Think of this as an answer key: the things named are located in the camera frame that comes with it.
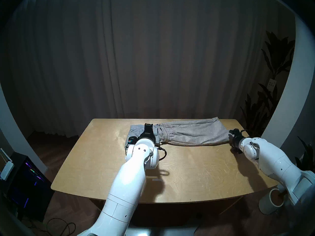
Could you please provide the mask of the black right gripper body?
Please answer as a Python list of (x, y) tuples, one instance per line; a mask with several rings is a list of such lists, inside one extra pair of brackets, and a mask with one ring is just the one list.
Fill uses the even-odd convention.
[(229, 130), (229, 136), (232, 138), (231, 140), (231, 146), (232, 151), (237, 152), (238, 154), (242, 154), (242, 150), (240, 148), (240, 142), (245, 139), (245, 137), (242, 135), (242, 132), (246, 131), (245, 129), (239, 130), (239, 129), (232, 129)]

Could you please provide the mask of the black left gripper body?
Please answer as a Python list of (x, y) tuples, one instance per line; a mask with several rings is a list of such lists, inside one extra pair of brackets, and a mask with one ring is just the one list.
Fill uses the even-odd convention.
[(153, 124), (145, 123), (144, 131), (139, 136), (139, 140), (143, 139), (143, 138), (147, 138), (147, 139), (151, 140), (153, 142), (153, 144), (156, 144), (156, 137), (155, 137), (154, 132), (153, 132)]

